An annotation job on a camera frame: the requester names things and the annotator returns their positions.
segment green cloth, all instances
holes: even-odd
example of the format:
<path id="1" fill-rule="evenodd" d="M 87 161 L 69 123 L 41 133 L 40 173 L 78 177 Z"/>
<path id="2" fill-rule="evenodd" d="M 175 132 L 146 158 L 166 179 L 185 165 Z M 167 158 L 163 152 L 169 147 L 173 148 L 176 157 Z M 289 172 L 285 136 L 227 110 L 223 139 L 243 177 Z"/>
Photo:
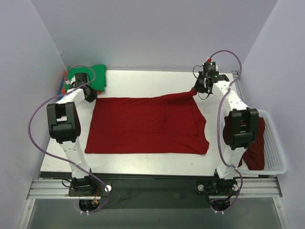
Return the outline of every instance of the green cloth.
<path id="1" fill-rule="evenodd" d="M 96 74 L 96 78 L 95 81 L 93 81 L 91 83 L 91 87 L 96 90 L 96 91 L 100 91 L 103 92 L 105 91 L 105 86 L 106 86 L 106 66 L 103 64 L 98 64 L 98 65 L 94 65 L 94 66 L 90 66 L 95 74 Z M 89 75 L 90 78 L 88 78 L 88 81 L 90 81 L 90 79 L 93 79 L 93 73 L 90 69 L 85 68 L 85 67 L 78 67 L 78 68 L 74 68 L 69 72 L 69 75 L 67 75 L 67 79 L 71 80 L 75 73 L 87 73 Z M 65 92 L 67 92 L 67 90 L 69 89 L 70 85 L 65 83 Z"/>

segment white table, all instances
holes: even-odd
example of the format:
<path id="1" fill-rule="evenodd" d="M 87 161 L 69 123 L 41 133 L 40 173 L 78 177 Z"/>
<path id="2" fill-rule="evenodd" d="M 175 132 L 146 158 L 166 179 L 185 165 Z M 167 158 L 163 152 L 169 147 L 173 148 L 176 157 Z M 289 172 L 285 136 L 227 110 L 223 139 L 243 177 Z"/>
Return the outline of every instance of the white table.
<path id="1" fill-rule="evenodd" d="M 232 74 L 227 74 L 230 81 Z M 144 71 L 107 71 L 107 87 L 103 97 L 155 97 L 164 94 L 189 91 L 196 79 L 192 73 L 144 72 Z M 93 173 L 145 174 L 145 175 L 182 175 L 213 176 L 221 160 L 216 140 L 216 119 L 219 101 L 213 95 L 207 100 L 194 97 L 201 113 L 206 119 L 205 137 L 210 143 L 206 155 L 192 154 L 85 154 L 84 157 Z M 80 144 L 86 148 L 87 138 L 95 101 L 82 101 L 77 107 L 81 122 Z M 66 158 L 62 148 L 50 139 L 47 151 Z M 71 172 L 67 162 L 45 156 L 41 171 Z"/>

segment gray floor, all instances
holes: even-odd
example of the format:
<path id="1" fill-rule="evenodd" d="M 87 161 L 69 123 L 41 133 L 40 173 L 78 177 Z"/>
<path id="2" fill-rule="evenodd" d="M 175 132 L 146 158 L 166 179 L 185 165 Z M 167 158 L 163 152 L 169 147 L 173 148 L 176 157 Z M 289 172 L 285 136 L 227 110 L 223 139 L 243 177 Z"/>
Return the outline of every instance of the gray floor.
<path id="1" fill-rule="evenodd" d="M 75 200 L 36 200 L 30 229 L 279 229 L 273 200 L 239 199 L 224 215 L 210 209 L 105 209 L 80 215 Z"/>

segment white plastic basket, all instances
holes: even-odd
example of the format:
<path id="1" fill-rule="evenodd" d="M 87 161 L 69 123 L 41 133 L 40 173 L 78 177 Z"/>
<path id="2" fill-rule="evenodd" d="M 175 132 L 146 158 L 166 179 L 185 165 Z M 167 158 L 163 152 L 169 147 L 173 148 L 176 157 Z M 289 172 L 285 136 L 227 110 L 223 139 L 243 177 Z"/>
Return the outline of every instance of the white plastic basket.
<path id="1" fill-rule="evenodd" d="M 275 126 L 270 115 L 264 110 L 258 110 L 259 116 L 264 118 L 264 156 L 265 168 L 263 170 L 248 170 L 241 166 L 238 170 L 244 175 L 277 175 L 287 171 L 284 151 L 279 141 Z"/>

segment white wall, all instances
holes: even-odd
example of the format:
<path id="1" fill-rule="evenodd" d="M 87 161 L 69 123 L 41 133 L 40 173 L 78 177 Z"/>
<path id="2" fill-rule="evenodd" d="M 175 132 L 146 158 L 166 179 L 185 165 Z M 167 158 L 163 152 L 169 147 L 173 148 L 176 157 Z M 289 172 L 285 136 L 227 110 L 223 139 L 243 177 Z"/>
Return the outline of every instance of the white wall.
<path id="1" fill-rule="evenodd" d="M 42 161 L 27 135 L 28 119 L 58 93 L 65 65 L 30 0 L 1 1 L 0 31 L 0 227 L 15 229 Z M 34 137 L 45 147 L 45 110 L 34 122 Z"/>
<path id="2" fill-rule="evenodd" d="M 277 0 L 32 0 L 67 65 L 190 71 L 245 60 Z M 229 54 L 222 71 L 237 70 Z"/>
<path id="3" fill-rule="evenodd" d="M 247 103 L 267 110 L 288 159 L 280 176 L 290 228 L 305 223 L 305 1 L 279 0 L 244 62 Z"/>

